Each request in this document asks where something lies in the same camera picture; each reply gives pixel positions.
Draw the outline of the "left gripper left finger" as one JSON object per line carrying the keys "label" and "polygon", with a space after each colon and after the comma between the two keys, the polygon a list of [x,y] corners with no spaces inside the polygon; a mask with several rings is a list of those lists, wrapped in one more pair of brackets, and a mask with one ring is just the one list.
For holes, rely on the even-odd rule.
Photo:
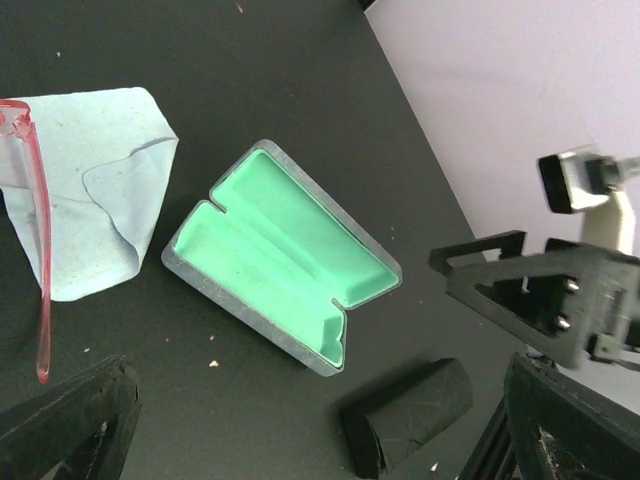
{"label": "left gripper left finger", "polygon": [[132,363],[106,358],[1,412],[1,477],[118,479],[140,412]]}

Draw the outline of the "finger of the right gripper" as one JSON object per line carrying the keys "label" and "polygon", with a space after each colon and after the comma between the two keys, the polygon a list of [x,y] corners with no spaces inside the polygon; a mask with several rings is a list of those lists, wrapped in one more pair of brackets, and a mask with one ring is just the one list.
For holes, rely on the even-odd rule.
{"label": "finger of the right gripper", "polygon": [[554,362],[577,369],[590,322],[589,282],[561,259],[506,259],[449,266],[447,293]]}
{"label": "finger of the right gripper", "polygon": [[512,230],[471,242],[435,248],[429,253],[429,266],[440,274],[449,274],[454,269],[450,261],[455,258],[489,251],[496,251],[499,260],[518,257],[522,254],[525,238],[524,231]]}

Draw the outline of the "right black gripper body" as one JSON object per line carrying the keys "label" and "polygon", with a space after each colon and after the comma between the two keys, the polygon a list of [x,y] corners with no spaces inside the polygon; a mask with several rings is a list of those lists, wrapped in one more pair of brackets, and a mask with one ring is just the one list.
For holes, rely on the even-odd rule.
{"label": "right black gripper body", "polygon": [[639,353],[639,259],[584,243],[550,239],[545,254],[561,271],[551,276],[554,340],[567,341],[550,357],[578,369],[591,361],[637,371]]}

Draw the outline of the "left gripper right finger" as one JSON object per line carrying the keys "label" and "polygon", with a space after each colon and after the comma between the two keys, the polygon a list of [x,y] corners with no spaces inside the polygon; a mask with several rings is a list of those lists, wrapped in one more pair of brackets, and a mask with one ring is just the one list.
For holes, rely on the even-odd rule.
{"label": "left gripper right finger", "polygon": [[639,416],[522,354],[504,379],[511,442],[524,479],[637,479]]}

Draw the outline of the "green lined glasses case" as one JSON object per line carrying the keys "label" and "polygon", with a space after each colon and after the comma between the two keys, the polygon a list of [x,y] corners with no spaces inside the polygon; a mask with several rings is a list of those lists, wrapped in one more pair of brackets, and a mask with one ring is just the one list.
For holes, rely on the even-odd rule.
{"label": "green lined glasses case", "polygon": [[393,256],[269,139],[196,204],[162,262],[323,377],[344,368],[348,312],[402,282]]}

